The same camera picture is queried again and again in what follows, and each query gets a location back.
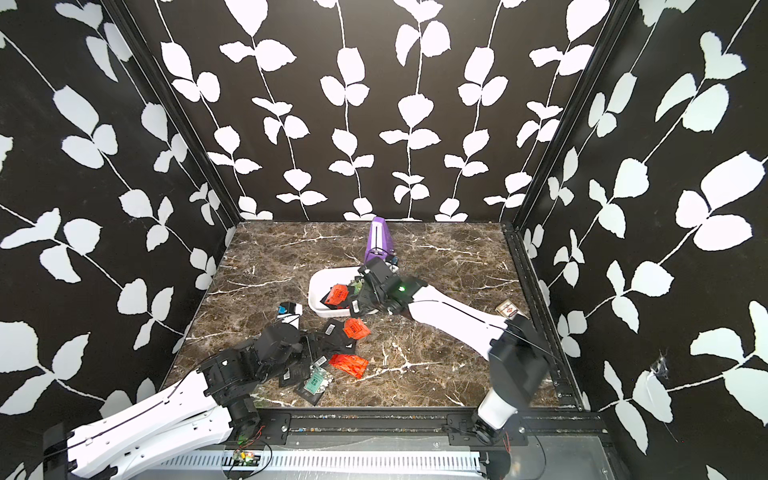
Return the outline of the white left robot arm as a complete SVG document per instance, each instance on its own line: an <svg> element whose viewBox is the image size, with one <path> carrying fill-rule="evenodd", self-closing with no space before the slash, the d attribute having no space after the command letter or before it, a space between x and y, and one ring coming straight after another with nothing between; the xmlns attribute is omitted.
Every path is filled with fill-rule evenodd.
<svg viewBox="0 0 768 480"><path fill-rule="evenodd" d="M276 322L125 410L74 429L56 425L44 435L43 476L128 478L130 468L179 453L229 439L250 441L264 429L253 391L283 376L310 344L307 332Z"/></svg>

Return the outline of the orange red tea bag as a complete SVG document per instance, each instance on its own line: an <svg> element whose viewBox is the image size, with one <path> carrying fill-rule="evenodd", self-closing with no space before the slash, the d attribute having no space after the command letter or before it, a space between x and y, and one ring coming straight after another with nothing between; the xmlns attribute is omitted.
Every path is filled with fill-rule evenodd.
<svg viewBox="0 0 768 480"><path fill-rule="evenodd" d="M321 299L321 303L329 309L342 309L349 297L349 287L343 284L334 285Z"/></svg>

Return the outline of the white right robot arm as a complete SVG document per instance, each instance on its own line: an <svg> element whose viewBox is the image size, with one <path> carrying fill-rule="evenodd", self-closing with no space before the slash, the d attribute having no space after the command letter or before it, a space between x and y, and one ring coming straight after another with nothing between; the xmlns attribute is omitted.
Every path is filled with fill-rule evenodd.
<svg viewBox="0 0 768 480"><path fill-rule="evenodd" d="M507 421L530 405L555 359L532 321L519 312L505 317L477 310L421 279L399 275L378 257L358 269L357 279L361 287L351 312L408 317L461 341L488 362L488 393L473 414L473 425L458 430L486 445L495 443Z"/></svg>

